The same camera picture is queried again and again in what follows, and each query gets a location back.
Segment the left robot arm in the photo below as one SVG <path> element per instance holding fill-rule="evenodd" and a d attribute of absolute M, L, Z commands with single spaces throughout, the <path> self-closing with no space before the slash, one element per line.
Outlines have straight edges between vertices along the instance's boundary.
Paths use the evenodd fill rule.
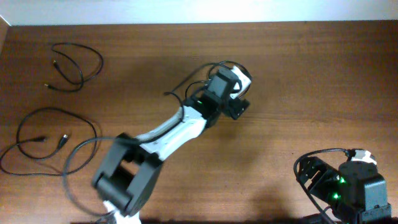
<path fill-rule="evenodd" d="M 116 137 L 96 171 L 92 186 L 107 209 L 106 223 L 140 223 L 166 158 L 214 126 L 221 114 L 238 119 L 249 106 L 240 95 L 252 76 L 237 66 L 220 68 L 207 84 L 181 103 L 166 122 L 134 138 Z"/>

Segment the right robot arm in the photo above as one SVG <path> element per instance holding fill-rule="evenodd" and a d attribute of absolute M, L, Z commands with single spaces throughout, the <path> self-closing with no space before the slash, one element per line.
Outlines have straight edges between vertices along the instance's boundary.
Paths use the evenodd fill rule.
<path fill-rule="evenodd" d="M 298 163 L 298 181 L 305 191 L 327 203 L 343 223 L 393 223 L 385 178 L 377 165 L 346 161 L 337 169 L 318 157 Z"/>

